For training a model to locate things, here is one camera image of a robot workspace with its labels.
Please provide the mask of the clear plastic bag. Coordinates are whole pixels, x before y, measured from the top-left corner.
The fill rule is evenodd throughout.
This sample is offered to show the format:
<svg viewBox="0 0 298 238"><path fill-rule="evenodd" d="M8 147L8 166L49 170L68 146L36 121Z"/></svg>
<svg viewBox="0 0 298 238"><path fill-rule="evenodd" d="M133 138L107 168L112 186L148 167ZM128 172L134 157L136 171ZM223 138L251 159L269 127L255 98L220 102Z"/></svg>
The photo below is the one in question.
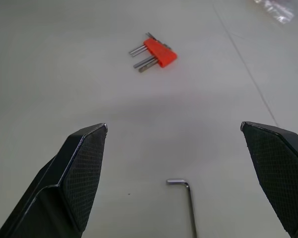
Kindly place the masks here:
<svg viewBox="0 0 298 238"><path fill-rule="evenodd" d="M286 24L295 16L297 0L253 0L276 21Z"/></svg>

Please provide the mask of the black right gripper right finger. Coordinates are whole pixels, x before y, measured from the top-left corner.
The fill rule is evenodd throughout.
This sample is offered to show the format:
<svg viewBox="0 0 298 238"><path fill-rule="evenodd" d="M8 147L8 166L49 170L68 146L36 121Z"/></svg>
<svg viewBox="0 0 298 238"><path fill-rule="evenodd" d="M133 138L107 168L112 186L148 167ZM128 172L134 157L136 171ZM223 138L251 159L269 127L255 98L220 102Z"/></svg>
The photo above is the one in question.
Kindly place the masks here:
<svg viewBox="0 0 298 238"><path fill-rule="evenodd" d="M240 130L262 190L285 231L298 238L298 134L250 121Z"/></svg>

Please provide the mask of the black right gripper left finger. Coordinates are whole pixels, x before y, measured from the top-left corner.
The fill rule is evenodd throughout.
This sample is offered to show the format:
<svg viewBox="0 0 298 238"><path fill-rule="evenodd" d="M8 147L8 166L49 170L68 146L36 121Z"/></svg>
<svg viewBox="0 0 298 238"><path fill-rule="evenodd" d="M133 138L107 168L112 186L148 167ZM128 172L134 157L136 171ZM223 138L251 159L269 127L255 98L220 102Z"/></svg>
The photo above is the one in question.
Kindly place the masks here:
<svg viewBox="0 0 298 238"><path fill-rule="evenodd" d="M105 123L69 135L0 228L0 238L81 238L98 189Z"/></svg>

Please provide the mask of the orange hex key holder set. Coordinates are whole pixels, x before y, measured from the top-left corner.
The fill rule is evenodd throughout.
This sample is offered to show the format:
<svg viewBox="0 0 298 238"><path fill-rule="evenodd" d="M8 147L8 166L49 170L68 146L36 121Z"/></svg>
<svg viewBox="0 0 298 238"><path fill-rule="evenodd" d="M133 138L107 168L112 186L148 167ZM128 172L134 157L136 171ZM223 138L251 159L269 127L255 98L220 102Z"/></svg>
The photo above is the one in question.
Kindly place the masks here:
<svg viewBox="0 0 298 238"><path fill-rule="evenodd" d="M158 40L149 38L144 41L144 45L150 54L155 57L161 68L170 65L177 59L177 54Z"/></svg>

